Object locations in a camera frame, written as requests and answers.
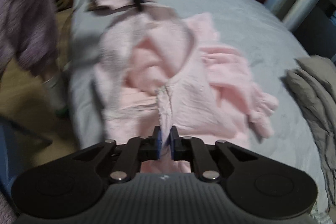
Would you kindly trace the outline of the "purple knitted sleeve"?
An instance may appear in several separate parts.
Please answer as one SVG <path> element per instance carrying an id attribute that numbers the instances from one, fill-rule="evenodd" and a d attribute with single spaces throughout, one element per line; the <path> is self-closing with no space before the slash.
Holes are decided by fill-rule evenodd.
<path id="1" fill-rule="evenodd" d="M 1 0 L 1 71 L 11 59 L 38 76 L 57 58 L 54 0 Z"/>

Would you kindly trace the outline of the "grey bed sheet mattress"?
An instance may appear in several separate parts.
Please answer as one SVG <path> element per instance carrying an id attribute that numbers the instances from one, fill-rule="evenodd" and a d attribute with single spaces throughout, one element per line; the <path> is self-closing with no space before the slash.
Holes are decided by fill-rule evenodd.
<path id="1" fill-rule="evenodd" d="M 254 0 L 160 0 L 182 18 L 209 12 L 220 41 L 237 48 L 248 60 L 254 80 L 279 101 L 271 116 L 274 135 L 260 140 L 250 133 L 252 151 L 308 173 L 318 186 L 317 206 L 328 208 L 325 179 L 318 148 L 294 98 L 285 87 L 285 72 L 296 68 L 306 51 L 286 27 Z M 98 41 L 114 19 L 108 11 L 89 11 L 89 0 L 75 0 L 71 27 L 70 98 L 74 132 L 80 148 L 104 139 L 100 105 L 93 91 L 93 66 L 98 60 Z"/>

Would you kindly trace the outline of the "grey folded duvet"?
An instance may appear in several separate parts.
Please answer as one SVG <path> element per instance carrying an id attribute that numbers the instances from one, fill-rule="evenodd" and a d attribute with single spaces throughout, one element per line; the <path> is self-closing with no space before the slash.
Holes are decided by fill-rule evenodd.
<path id="1" fill-rule="evenodd" d="M 284 82 L 306 119 L 325 178 L 327 212 L 335 217 L 335 65 L 326 57 L 297 58 Z"/>

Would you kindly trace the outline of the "pink fleece garment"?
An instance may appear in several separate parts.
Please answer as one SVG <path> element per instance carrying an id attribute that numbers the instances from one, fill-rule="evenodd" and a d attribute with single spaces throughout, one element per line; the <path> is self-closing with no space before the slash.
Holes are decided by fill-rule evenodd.
<path id="1" fill-rule="evenodd" d="M 190 171 L 171 159 L 173 126 L 181 136 L 244 148 L 250 130 L 273 134 L 277 99 L 254 82 L 237 49 L 220 43 L 210 14 L 182 19 L 165 6 L 131 9 L 110 22 L 98 46 L 94 87 L 107 137 L 124 144 L 161 128 L 160 158 L 142 163 L 142 172 Z"/>

